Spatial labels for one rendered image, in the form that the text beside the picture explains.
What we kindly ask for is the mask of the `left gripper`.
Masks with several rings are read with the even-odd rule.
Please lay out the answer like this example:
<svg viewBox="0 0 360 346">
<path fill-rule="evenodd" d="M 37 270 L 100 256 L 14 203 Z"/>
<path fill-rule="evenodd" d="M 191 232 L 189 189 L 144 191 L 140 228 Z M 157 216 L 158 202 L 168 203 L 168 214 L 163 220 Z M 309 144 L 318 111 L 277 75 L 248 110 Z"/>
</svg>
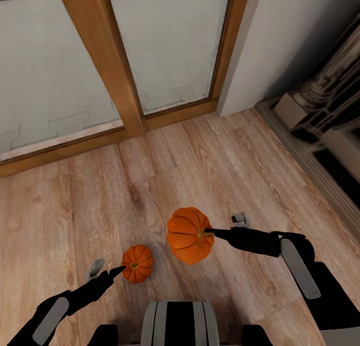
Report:
<svg viewBox="0 0 360 346">
<path fill-rule="evenodd" d="M 89 305 L 92 302 L 99 300 L 105 291 L 113 284 L 114 278 L 119 275 L 126 266 L 120 266 L 113 268 L 109 273 L 107 270 L 103 271 L 100 276 L 85 285 L 82 288 L 86 294 L 86 303 L 85 306 Z"/>
</svg>

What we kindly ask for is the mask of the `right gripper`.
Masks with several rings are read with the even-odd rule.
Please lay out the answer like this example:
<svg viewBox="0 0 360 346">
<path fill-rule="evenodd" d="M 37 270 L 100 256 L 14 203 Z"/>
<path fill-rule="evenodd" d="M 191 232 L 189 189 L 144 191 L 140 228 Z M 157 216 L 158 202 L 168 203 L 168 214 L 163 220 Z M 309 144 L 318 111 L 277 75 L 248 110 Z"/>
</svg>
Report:
<svg viewBox="0 0 360 346">
<path fill-rule="evenodd" d="M 205 229 L 206 233 L 214 233 L 215 237 L 229 241 L 236 249 L 262 254 L 265 246 L 264 234 L 258 229 L 234 226 L 229 230 Z"/>
</svg>

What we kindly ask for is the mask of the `pumpkin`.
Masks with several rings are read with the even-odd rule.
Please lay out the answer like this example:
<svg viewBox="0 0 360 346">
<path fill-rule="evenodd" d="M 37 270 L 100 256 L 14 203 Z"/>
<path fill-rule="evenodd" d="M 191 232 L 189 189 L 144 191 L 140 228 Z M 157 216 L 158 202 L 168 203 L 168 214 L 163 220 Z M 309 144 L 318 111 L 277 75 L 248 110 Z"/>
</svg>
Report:
<svg viewBox="0 0 360 346">
<path fill-rule="evenodd" d="M 194 265 L 206 259 L 215 242 L 214 232 L 208 217 L 195 207 L 182 207 L 176 210 L 167 222 L 166 240 L 172 253 L 187 265 Z"/>
<path fill-rule="evenodd" d="M 121 266 L 126 266 L 123 276 L 131 284 L 142 283 L 151 275 L 154 264 L 152 250 L 145 245 L 131 246 L 123 254 Z"/>
</svg>

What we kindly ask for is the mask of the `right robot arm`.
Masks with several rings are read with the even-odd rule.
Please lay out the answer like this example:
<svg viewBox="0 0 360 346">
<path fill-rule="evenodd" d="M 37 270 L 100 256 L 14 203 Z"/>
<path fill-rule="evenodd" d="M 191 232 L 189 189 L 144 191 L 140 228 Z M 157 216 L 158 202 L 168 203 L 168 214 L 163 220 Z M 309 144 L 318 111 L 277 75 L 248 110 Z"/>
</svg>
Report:
<svg viewBox="0 0 360 346">
<path fill-rule="evenodd" d="M 360 346 L 360 312 L 327 266 L 315 261 L 314 247 L 304 234 L 250 229 L 245 212 L 232 217 L 229 230 L 205 229 L 236 249 L 279 258 L 288 265 L 320 329 L 326 346 Z"/>
</svg>

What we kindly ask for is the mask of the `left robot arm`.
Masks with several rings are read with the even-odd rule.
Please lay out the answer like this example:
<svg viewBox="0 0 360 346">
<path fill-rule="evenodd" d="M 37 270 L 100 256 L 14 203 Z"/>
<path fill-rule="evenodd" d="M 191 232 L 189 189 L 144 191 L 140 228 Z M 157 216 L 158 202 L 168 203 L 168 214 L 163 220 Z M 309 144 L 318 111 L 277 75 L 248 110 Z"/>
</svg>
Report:
<svg viewBox="0 0 360 346">
<path fill-rule="evenodd" d="M 104 259 L 95 260 L 86 272 L 85 285 L 79 289 L 72 292 L 66 290 L 42 302 L 36 308 L 33 318 L 22 327 L 7 346 L 49 346 L 61 320 L 66 315 L 72 316 L 78 310 L 99 300 L 113 284 L 114 278 L 127 268 L 120 266 L 113 268 L 109 273 L 105 270 L 98 276 L 104 264 Z"/>
</svg>

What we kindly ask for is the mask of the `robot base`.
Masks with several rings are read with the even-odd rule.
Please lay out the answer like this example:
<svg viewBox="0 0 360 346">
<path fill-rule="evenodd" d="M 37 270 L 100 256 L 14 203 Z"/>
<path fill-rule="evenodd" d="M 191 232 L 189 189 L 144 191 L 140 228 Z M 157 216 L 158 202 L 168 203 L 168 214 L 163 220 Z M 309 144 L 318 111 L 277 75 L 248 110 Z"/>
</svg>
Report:
<svg viewBox="0 0 360 346">
<path fill-rule="evenodd" d="M 242 346 L 272 346 L 271 342 L 259 324 L 244 324 L 242 329 Z M 118 326 L 116 324 L 101 324 L 95 331 L 88 346 L 118 346 Z M 141 342 L 132 342 L 120 346 L 141 346 Z M 219 342 L 219 346 L 240 346 Z"/>
</svg>

